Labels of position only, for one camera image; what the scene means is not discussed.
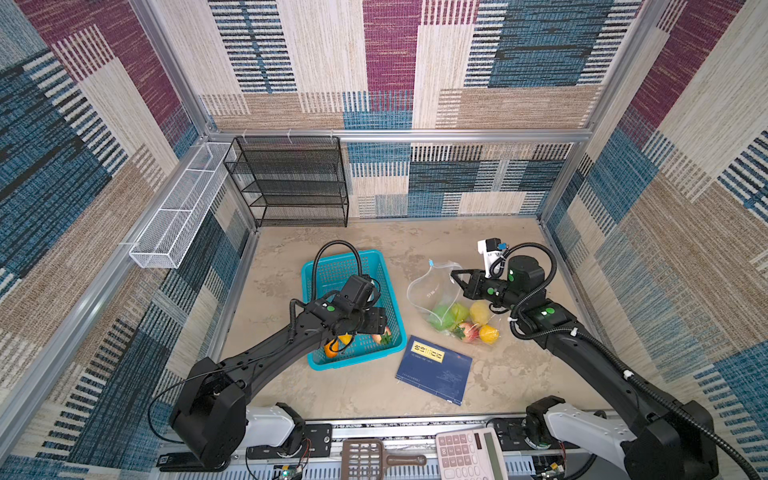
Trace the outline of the red strawberry toy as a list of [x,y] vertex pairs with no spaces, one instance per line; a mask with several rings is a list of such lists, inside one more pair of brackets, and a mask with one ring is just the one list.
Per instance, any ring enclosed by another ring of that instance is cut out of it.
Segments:
[[463,322],[458,326],[457,335],[464,343],[472,343],[479,338],[479,327],[471,322]]

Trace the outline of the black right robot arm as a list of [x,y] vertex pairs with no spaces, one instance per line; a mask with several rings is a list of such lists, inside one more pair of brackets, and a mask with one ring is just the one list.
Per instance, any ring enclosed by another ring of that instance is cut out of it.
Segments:
[[711,414],[699,403],[681,403],[631,369],[576,316],[548,298],[553,274],[530,256],[506,262],[501,277],[480,269],[459,269],[452,280],[470,300],[484,300],[510,314],[510,329],[564,361],[598,392],[633,434],[615,450],[617,465],[632,479],[713,479],[717,454],[725,453],[750,479],[758,471],[719,436]]

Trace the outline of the yellow pepper toy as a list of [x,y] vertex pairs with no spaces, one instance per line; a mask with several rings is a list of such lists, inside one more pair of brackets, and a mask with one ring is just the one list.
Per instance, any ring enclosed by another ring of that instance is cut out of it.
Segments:
[[352,340],[353,340],[353,336],[349,334],[339,336],[338,337],[339,349],[343,350]]

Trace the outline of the yellow lemon toy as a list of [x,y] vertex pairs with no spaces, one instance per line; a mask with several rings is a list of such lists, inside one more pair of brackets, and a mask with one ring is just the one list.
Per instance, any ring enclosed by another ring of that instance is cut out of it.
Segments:
[[491,325],[482,325],[478,330],[478,335],[483,343],[486,345],[493,345],[498,341],[500,332],[497,328]]

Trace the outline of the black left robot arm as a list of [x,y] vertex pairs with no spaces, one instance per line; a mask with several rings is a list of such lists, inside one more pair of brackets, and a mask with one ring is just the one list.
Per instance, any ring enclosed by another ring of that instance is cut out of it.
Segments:
[[302,356],[345,334],[382,334],[386,310],[368,275],[352,275],[341,290],[289,303],[289,322],[277,333],[219,362],[205,357],[191,368],[169,416],[169,425],[195,456],[213,470],[226,463],[248,431],[265,432],[247,418],[247,407],[269,382]]

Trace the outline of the green apple toy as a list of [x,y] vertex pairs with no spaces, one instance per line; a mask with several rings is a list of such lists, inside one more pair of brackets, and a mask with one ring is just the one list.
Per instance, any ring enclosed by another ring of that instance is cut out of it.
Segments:
[[457,325],[450,305],[436,306],[428,315],[428,323],[437,331],[451,331]]

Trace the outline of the clear zip top bag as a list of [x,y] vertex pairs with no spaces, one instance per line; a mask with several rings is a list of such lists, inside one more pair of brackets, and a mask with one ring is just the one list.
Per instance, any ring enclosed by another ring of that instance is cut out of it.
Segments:
[[[466,307],[470,308],[472,303],[475,301],[485,301],[485,300],[469,300],[462,295],[461,289],[450,277],[451,271],[458,270],[458,269],[461,269],[461,266],[458,263],[455,263],[452,261],[436,263],[433,260],[429,260],[427,271],[423,275],[419,276],[418,278],[416,278],[410,283],[406,292],[406,297],[410,302],[410,304],[420,314],[421,318],[424,319],[427,323],[428,323],[427,319],[428,319],[429,313],[436,306],[439,306],[439,305],[452,306],[454,303],[459,302],[464,304]],[[460,337],[457,335],[457,329],[460,324],[457,324],[456,327],[451,331],[437,331],[430,324],[429,325],[435,331],[463,342],[460,339]],[[501,316],[500,315],[493,314],[492,319],[487,325],[491,325],[497,328],[500,332],[500,337],[501,337],[501,331],[500,331]],[[472,343],[467,343],[467,344],[484,345],[488,347],[495,345],[495,344],[486,345],[480,340],[480,338],[473,341]]]

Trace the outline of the beige potato toy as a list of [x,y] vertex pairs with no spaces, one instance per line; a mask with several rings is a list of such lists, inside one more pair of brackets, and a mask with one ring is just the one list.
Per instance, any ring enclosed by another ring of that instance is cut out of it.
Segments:
[[493,317],[485,301],[475,301],[469,308],[470,320],[476,325],[487,325]]

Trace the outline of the teal plastic basket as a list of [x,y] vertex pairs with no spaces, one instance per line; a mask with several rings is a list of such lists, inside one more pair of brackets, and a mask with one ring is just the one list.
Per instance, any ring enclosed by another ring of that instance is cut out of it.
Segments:
[[378,250],[334,255],[302,268],[303,301],[321,308],[332,339],[308,355],[324,371],[382,359],[402,351],[407,335],[388,268]]

